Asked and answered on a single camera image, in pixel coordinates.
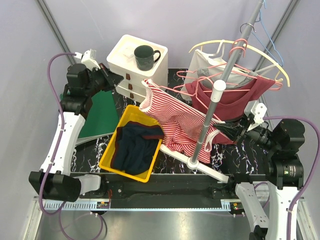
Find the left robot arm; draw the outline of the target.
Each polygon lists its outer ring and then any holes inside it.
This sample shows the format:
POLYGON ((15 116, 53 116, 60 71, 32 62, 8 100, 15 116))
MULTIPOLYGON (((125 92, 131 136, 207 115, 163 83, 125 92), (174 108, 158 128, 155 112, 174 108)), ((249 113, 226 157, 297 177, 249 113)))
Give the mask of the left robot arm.
POLYGON ((76 63, 68 67, 66 79, 52 145, 39 171, 32 171, 28 181, 45 200, 75 202, 88 192, 103 198, 108 186, 102 178, 97 174, 72 177, 71 161, 78 136, 93 106, 93 96, 113 90, 124 77, 102 63, 93 69, 76 63))

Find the maroon tank top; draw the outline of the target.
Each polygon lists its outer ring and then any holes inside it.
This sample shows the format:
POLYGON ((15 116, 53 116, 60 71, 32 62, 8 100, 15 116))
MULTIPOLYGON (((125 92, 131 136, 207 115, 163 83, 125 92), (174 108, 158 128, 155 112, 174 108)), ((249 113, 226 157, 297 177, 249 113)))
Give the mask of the maroon tank top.
MULTIPOLYGON (((244 109, 248 102, 258 100, 274 84, 274 80, 258 76, 240 87, 238 91, 224 91, 214 114, 222 121, 237 120, 244 114, 244 109)), ((195 93, 196 86, 196 81, 185 84, 186 91, 191 95, 195 93)), ((207 107, 211 102, 211 94, 211 89, 205 87, 200 81, 197 96, 207 107)), ((207 113, 208 110, 195 97, 192 96, 191 100, 193 108, 204 114, 207 113)))

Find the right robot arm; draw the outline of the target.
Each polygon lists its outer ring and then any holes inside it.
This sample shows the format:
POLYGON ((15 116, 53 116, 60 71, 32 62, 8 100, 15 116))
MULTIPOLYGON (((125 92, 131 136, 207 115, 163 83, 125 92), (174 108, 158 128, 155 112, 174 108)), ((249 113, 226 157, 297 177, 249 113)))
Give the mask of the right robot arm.
POLYGON ((245 116, 236 122, 214 125, 230 140, 250 139, 266 151, 262 160, 269 191, 269 216, 259 203, 250 176, 235 173, 227 182, 228 195, 241 200, 251 240, 294 240, 297 235, 294 211, 304 187, 304 167, 298 151, 305 143, 305 127, 292 117, 279 120, 272 131, 263 126, 250 129, 253 118, 245 116))

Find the red white striped tank top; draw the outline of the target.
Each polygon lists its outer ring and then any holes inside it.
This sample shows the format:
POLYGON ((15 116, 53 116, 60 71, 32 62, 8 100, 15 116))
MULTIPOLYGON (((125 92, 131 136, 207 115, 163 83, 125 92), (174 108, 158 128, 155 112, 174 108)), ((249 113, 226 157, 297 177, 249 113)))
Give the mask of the red white striped tank top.
POLYGON ((192 157, 205 121, 205 114, 160 89, 151 79, 141 81, 146 97, 139 110, 159 122, 163 144, 171 151, 192 157))

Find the navy tank top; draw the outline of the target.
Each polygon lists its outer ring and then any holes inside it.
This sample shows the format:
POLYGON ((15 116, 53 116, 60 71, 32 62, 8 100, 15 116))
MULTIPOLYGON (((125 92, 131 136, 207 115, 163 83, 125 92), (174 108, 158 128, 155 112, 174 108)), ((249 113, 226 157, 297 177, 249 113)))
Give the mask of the navy tank top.
POLYGON ((164 136, 157 124, 148 126, 129 121, 118 127, 110 167, 133 176, 144 173, 150 169, 159 140, 164 136))

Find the light blue wire hanger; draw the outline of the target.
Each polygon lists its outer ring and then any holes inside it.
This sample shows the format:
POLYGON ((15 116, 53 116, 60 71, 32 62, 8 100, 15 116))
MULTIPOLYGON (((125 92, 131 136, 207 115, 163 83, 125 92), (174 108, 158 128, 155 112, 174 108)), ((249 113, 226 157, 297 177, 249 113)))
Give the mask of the light blue wire hanger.
POLYGON ((263 47, 264 50, 266 50, 266 52, 270 55, 270 57, 277 63, 279 64, 281 67, 284 66, 284 59, 282 57, 282 55, 280 54, 280 52, 277 50, 276 45, 275 45, 275 41, 272 39, 271 35, 269 34, 269 32, 267 31, 264 21, 263 21, 263 17, 261 16, 262 14, 262 10, 259 10, 258 16, 255 19, 254 23, 258 23, 261 25, 261 27, 264 30, 265 35, 267 36, 268 40, 271 43, 271 47, 270 49, 261 41, 261 39, 257 36, 257 31, 256 30, 252 30, 252 35, 256 38, 256 40, 259 42, 259 44, 263 47), (273 50, 276 54, 277 57, 275 57, 271 50, 273 50))

